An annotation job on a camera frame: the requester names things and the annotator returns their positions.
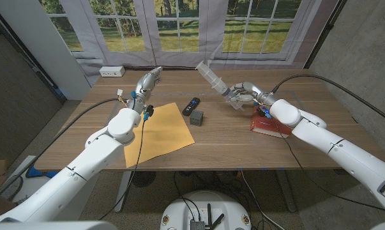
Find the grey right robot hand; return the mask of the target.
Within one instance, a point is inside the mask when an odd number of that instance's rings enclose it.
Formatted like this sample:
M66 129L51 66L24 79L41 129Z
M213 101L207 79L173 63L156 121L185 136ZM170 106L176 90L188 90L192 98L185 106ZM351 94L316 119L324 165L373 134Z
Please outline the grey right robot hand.
M251 82L242 82L233 85L227 90L225 99L226 102L229 102L235 109L240 109L243 104L249 102L272 106L277 101L272 93L264 91Z

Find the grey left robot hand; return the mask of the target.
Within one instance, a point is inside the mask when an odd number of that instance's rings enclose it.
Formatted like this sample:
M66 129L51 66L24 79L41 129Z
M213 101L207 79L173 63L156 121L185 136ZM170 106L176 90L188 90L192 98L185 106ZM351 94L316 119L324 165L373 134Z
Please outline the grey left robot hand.
M132 109L139 114L142 113L146 102L151 97L152 90L161 81L159 75L162 70L163 67L159 66L140 78L136 84L135 90L131 92L132 99L128 102L129 109Z

